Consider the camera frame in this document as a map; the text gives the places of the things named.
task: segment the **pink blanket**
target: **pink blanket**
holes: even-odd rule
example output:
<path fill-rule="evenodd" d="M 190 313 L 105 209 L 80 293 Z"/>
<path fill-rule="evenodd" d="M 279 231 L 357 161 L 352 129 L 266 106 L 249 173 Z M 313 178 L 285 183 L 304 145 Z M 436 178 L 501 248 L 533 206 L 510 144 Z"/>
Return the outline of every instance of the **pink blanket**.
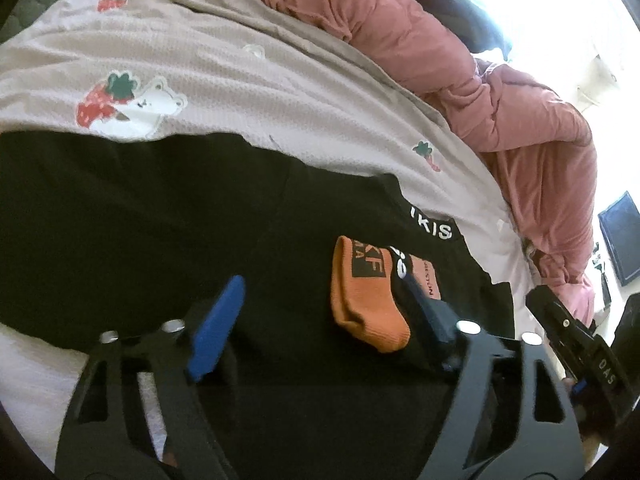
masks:
<path fill-rule="evenodd" d="M 596 153 L 580 113 L 507 65 L 475 60 L 414 0 L 262 0 L 322 28 L 433 105 L 481 154 L 531 240 L 543 282 L 586 324 L 594 292 L 584 275 L 593 247 Z"/>

